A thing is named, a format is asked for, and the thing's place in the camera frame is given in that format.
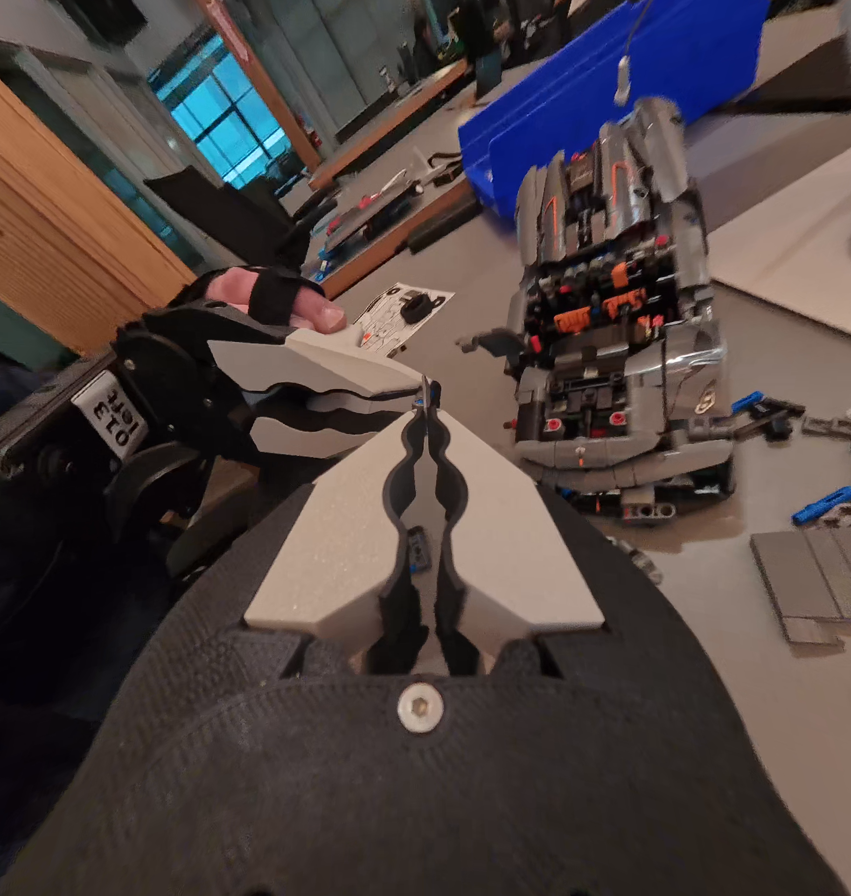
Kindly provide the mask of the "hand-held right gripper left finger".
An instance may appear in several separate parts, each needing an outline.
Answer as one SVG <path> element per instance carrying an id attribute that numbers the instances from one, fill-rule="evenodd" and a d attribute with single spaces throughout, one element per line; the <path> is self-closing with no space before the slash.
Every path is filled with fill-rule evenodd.
<path id="1" fill-rule="evenodd" d="M 412 670 L 427 640 L 402 515 L 426 435 L 412 409 L 313 484 L 244 613 L 252 629 L 303 633 L 375 674 Z"/>

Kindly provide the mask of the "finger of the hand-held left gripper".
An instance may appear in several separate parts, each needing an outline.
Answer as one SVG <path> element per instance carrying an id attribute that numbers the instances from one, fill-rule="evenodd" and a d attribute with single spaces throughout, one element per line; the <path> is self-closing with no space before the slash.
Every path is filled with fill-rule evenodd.
<path id="1" fill-rule="evenodd" d="M 263 454 L 323 460 L 355 450 L 406 415 L 401 411 L 365 415 L 344 409 L 289 409 L 281 417 L 258 417 L 250 436 Z"/>
<path id="2" fill-rule="evenodd" d="M 352 413 L 405 411 L 422 397 L 424 375 L 359 347 L 350 336 L 293 330 L 281 344 L 208 342 L 218 369 L 261 399 L 299 390 L 308 409 Z"/>

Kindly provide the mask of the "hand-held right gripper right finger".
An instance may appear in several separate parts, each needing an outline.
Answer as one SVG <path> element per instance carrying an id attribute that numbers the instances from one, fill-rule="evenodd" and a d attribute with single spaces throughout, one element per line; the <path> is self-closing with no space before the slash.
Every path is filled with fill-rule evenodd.
<path id="1" fill-rule="evenodd" d="M 445 528 L 435 633 L 452 676 L 518 641 L 594 632 L 605 618 L 533 480 L 442 409 L 429 452 Z"/>

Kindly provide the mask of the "lego car model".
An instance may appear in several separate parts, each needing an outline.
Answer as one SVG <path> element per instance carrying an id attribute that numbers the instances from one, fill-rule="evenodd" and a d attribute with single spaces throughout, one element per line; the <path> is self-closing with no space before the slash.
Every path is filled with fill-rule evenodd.
<path id="1" fill-rule="evenodd" d="M 637 99 L 585 151 L 532 166 L 514 219 L 523 277 L 504 372 L 516 381 L 581 343 L 635 351 L 666 328 L 711 319 L 707 223 L 669 98 Z"/>

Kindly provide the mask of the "dark grey lego panel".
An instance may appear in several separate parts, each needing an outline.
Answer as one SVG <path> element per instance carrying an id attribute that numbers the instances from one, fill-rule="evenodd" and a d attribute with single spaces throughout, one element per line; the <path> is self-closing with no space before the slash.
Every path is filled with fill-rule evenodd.
<path id="1" fill-rule="evenodd" d="M 843 649 L 851 633 L 851 528 L 755 533 L 753 559 L 794 647 Z"/>

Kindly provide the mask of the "blue lego axle pin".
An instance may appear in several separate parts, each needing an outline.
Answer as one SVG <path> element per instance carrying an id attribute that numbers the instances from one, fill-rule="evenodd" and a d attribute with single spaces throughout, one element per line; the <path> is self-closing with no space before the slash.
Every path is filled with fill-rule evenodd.
<path id="1" fill-rule="evenodd" d="M 793 525 L 804 526 L 822 519 L 826 513 L 844 504 L 851 504 L 851 486 L 841 487 L 806 505 L 792 514 L 790 520 Z"/>

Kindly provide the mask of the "person's left hand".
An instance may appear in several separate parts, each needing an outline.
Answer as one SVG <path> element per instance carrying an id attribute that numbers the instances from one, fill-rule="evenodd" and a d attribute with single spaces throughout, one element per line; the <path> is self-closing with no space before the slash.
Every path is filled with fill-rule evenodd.
<path id="1" fill-rule="evenodd" d="M 330 302 L 319 289 L 276 268 L 229 268 L 210 281 L 205 297 L 269 326 L 331 334 L 345 329 L 348 323 L 342 308 Z"/>

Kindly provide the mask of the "white paper sheet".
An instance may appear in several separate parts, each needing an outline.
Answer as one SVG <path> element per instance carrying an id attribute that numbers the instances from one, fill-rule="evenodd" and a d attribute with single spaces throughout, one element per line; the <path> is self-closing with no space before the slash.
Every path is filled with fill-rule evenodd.
<path id="1" fill-rule="evenodd" d="M 433 309 L 428 318 L 407 326 L 400 317 L 399 308 L 405 297 L 415 292 L 428 293 L 432 298 Z M 454 296 L 455 293 L 449 290 L 395 283 L 376 296 L 356 320 L 356 325 L 361 330 L 360 347 L 380 356 L 393 357 Z"/>

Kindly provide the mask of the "long grey case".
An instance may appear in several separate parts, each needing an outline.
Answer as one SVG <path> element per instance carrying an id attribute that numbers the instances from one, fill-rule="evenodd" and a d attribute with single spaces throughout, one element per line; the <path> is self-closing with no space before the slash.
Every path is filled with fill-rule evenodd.
<path id="1" fill-rule="evenodd" d="M 318 253 L 323 262 L 348 253 L 355 241 L 372 241 L 404 218 L 419 201 L 424 187 L 419 179 L 398 181 L 364 198 L 329 221 L 326 240 Z"/>

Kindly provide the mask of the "wooden pillar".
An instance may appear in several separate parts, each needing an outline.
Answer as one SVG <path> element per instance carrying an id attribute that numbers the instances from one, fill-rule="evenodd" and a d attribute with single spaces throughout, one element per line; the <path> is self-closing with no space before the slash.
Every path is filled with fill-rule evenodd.
<path id="1" fill-rule="evenodd" d="M 194 277 L 0 79 L 0 301 L 87 354 Z"/>

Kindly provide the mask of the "black office chair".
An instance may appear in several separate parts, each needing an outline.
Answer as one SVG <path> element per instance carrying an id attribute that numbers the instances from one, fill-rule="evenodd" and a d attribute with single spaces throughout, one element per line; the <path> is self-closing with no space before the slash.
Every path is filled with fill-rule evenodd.
<path id="1" fill-rule="evenodd" d="M 313 228 L 337 205 L 334 190 L 313 193 L 293 214 L 275 196 L 269 181 L 241 191 L 214 185 L 189 166 L 144 180 L 144 185 L 181 217 L 251 266 L 281 266 L 300 273 Z"/>

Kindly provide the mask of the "black power bank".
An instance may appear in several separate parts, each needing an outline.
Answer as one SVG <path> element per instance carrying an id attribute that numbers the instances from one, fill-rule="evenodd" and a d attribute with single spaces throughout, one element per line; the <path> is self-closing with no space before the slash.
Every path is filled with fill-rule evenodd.
<path id="1" fill-rule="evenodd" d="M 451 208 L 410 230 L 405 246 L 412 254 L 422 252 L 478 217 L 482 211 L 482 203 L 475 196 L 460 200 Z"/>

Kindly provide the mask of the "blue storage bin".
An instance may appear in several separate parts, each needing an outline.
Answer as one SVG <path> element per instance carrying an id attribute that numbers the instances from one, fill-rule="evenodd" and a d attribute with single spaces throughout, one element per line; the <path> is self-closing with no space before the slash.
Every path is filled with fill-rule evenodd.
<path id="1" fill-rule="evenodd" d="M 459 128 L 478 200 L 512 219 L 522 179 L 588 149 L 637 98 L 674 102 L 687 125 L 751 88 L 766 1 L 623 2 Z"/>

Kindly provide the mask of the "white book stand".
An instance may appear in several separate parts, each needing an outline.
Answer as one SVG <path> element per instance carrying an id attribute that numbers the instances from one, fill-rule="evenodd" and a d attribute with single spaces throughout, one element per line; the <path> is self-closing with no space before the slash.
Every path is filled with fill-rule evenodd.
<path id="1" fill-rule="evenodd" d="M 687 144 L 712 280 L 851 335 L 851 2 L 766 24 L 752 89 Z"/>

